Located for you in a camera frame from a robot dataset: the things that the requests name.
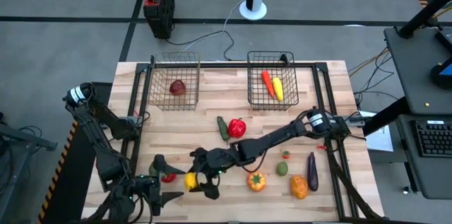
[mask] yellow bell pepper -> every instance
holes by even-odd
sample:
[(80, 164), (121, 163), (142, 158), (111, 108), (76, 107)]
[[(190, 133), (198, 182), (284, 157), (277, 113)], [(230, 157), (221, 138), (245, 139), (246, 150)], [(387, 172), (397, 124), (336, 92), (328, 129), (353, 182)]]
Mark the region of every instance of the yellow bell pepper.
[(273, 88), (279, 101), (284, 100), (283, 85), (279, 78), (273, 78)]
[(196, 178), (194, 172), (189, 172), (185, 176), (185, 189), (190, 190), (196, 188)]

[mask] orange carrot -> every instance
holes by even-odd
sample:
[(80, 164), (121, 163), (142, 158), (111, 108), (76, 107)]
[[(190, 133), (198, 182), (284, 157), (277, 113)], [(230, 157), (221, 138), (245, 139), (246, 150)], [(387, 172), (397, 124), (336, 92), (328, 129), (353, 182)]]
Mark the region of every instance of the orange carrot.
[(273, 90), (273, 86), (271, 84), (271, 78), (270, 78), (270, 75), (268, 74), (268, 71), (262, 71), (261, 76), (262, 76), (263, 82), (267, 86), (268, 93), (273, 98), (275, 96), (275, 91)]

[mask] white paper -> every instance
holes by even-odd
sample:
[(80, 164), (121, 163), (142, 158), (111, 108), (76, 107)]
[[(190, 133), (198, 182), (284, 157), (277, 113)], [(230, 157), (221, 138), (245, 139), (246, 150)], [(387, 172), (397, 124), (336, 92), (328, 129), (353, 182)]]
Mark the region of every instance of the white paper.
[[(373, 112), (359, 111), (359, 113), (363, 117), (373, 117), (375, 115)], [(370, 150), (394, 151), (391, 133), (389, 133), (389, 126), (386, 125), (378, 131), (366, 136), (366, 144), (367, 148)]]

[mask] wire basket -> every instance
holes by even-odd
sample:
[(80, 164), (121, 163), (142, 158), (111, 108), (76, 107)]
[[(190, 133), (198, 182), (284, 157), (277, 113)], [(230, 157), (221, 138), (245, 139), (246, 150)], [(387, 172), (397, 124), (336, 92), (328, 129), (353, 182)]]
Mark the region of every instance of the wire basket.
[[(199, 97), (199, 53), (164, 52), (151, 55), (153, 69), (149, 103), (164, 111), (195, 110)], [(185, 94), (173, 95), (170, 86), (175, 80), (185, 85)]]
[[(251, 51), (248, 53), (248, 102), (252, 110), (285, 111), (298, 104), (297, 75), (294, 54), (291, 52)], [(270, 78), (278, 77), (282, 83), (284, 99), (271, 97), (261, 73), (268, 71)]]

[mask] yellow corn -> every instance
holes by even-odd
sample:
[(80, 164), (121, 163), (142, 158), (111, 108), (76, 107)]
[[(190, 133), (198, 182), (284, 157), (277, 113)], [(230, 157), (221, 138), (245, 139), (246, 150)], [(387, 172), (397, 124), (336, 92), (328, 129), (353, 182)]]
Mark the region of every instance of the yellow corn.
[(275, 89), (276, 97), (278, 98), (278, 100), (284, 100), (283, 85), (279, 78), (273, 79), (273, 89)]

